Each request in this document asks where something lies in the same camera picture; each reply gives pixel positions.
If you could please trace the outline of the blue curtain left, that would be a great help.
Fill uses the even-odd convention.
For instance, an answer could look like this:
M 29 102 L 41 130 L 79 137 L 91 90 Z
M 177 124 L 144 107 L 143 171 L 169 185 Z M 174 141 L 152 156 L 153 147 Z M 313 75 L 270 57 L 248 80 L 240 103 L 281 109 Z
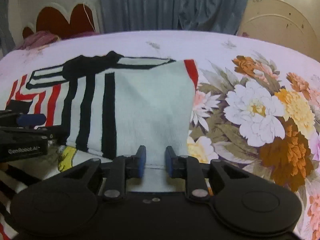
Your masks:
M 7 55 L 15 48 L 15 42 L 9 29 L 9 0 L 1 0 L 1 50 Z

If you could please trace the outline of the striped knit sweater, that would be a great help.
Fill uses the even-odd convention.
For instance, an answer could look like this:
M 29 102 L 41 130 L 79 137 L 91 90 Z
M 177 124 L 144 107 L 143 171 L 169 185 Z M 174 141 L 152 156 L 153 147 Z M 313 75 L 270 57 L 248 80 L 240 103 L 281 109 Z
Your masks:
M 44 114 L 67 129 L 46 155 L 1 170 L 1 239 L 177 239 L 188 203 L 170 179 L 165 149 L 188 151 L 198 71 L 193 59 L 78 56 L 12 85 L 4 110 Z M 146 147 L 141 179 L 123 199 L 103 196 L 103 163 Z

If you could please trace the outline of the cream round headboard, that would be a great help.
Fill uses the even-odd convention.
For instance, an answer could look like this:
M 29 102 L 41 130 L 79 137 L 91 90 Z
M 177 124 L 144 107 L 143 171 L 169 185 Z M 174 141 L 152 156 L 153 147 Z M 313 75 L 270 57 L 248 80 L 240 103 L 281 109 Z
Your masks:
M 319 39 L 307 18 L 281 0 L 248 0 L 238 36 L 296 50 L 319 61 Z

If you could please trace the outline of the pink floral bed sheet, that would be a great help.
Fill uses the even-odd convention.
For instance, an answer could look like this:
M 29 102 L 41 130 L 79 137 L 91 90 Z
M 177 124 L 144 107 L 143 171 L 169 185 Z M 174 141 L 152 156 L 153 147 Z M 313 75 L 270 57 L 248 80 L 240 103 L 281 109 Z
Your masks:
M 275 44 L 198 31 L 73 38 L 1 59 L 1 111 L 24 75 L 111 51 L 196 62 L 185 155 L 210 165 L 210 198 L 189 200 L 180 179 L 176 191 L 190 219 L 183 223 L 189 237 L 177 239 L 319 239 L 317 61 Z

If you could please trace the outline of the blue curtain centre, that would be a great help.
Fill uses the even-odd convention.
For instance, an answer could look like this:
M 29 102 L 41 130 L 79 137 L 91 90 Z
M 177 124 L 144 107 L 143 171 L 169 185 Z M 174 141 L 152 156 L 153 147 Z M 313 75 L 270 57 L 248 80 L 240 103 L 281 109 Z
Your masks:
M 104 31 L 199 30 L 235 35 L 248 0 L 100 0 Z

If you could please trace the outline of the red heart headboard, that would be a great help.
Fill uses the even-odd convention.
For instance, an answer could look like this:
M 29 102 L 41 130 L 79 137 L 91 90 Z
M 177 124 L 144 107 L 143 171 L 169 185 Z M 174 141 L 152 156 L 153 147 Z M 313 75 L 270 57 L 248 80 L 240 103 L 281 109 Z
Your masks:
M 43 7 L 34 22 L 28 22 L 22 37 L 41 31 L 58 36 L 62 40 L 100 33 L 97 13 L 85 3 L 77 3 L 71 11 L 57 3 Z

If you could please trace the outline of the blue curtain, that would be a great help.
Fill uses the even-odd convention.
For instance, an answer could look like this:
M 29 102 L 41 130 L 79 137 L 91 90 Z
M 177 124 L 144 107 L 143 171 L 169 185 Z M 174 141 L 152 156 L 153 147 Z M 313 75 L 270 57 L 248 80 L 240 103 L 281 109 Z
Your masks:
M 15 42 L 9 29 L 9 0 L 1 0 L 1 50 L 7 55 L 15 48 Z
M 104 31 L 199 30 L 235 35 L 248 0 L 100 0 Z

